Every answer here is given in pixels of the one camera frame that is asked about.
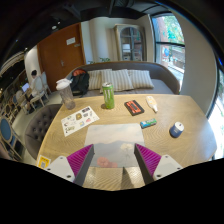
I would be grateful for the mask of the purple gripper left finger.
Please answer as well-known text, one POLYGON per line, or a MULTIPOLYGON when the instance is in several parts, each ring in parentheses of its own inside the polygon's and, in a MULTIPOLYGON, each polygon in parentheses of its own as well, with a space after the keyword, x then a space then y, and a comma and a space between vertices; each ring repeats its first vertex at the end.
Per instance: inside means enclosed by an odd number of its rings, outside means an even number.
POLYGON ((90 144, 67 157, 59 156, 45 170, 82 186, 93 156, 94 145, 90 144))

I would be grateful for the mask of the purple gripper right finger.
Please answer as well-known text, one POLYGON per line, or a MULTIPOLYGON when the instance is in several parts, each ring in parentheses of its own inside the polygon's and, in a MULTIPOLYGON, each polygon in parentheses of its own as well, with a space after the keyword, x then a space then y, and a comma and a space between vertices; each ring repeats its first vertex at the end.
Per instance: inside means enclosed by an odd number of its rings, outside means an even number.
POLYGON ((161 156, 140 144, 135 144, 134 154, 145 184, 150 184, 182 169, 182 166, 171 156, 161 156))

